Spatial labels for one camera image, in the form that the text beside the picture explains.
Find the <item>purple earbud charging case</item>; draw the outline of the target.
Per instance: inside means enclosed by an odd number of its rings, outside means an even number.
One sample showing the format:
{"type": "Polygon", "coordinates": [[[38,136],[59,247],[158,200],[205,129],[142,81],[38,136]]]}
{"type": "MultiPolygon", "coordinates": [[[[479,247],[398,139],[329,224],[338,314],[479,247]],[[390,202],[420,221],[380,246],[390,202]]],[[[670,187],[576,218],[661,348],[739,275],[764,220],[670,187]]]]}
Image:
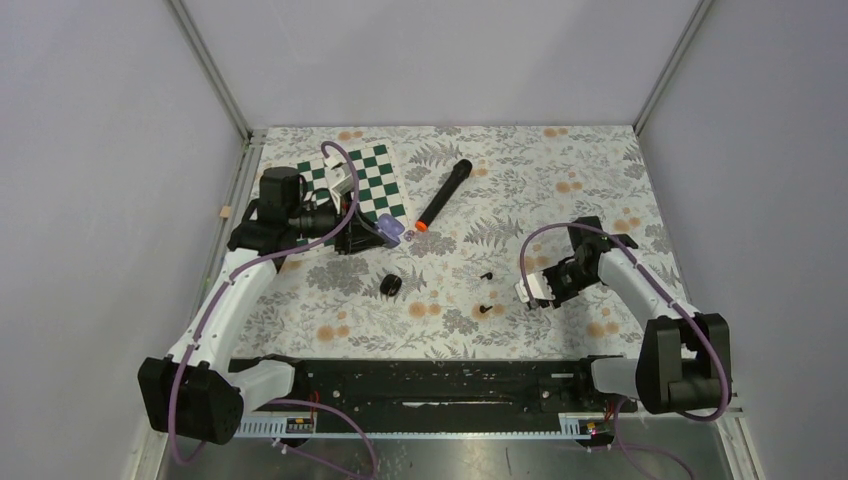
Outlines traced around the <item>purple earbud charging case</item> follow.
{"type": "Polygon", "coordinates": [[[377,235],[383,240],[384,248],[395,248],[401,243],[406,231],[405,225],[394,216],[384,213],[378,217],[375,224],[377,235]]]}

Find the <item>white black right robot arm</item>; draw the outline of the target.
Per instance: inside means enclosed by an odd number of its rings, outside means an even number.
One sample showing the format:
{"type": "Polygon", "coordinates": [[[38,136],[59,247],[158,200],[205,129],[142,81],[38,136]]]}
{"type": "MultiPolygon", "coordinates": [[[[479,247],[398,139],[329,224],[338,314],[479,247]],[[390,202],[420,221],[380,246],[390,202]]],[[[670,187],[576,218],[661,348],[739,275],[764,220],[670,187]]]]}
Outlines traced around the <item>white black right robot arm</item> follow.
{"type": "Polygon", "coordinates": [[[639,355],[592,357],[589,375],[573,386],[575,402],[597,412],[613,395],[639,401],[652,414],[677,413],[696,421],[718,419],[732,396],[729,325],[675,299],[636,254],[627,235],[604,232],[598,218],[566,224],[572,253],[526,275],[530,302],[558,308],[583,290],[612,290],[642,328],[639,355]]]}

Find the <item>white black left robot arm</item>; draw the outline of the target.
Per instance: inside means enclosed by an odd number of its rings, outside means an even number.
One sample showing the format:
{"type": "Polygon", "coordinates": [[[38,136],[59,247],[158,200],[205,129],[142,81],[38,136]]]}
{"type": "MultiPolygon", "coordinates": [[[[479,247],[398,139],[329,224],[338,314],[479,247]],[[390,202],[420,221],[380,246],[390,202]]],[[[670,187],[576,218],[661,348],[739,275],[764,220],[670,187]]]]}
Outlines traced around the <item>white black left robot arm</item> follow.
{"type": "Polygon", "coordinates": [[[227,243],[213,287],[186,332],[162,358],[146,358],[137,378],[153,430],[201,442],[229,442],[244,414],[275,400],[296,411],[309,401],[310,385],[290,360],[260,360],[231,372],[241,331],[260,296],[284,261],[328,240],[343,243],[359,225],[381,242],[358,207],[357,173],[334,172],[329,199],[308,197],[303,174],[272,167],[259,182],[259,195],[246,207],[227,243]]]}

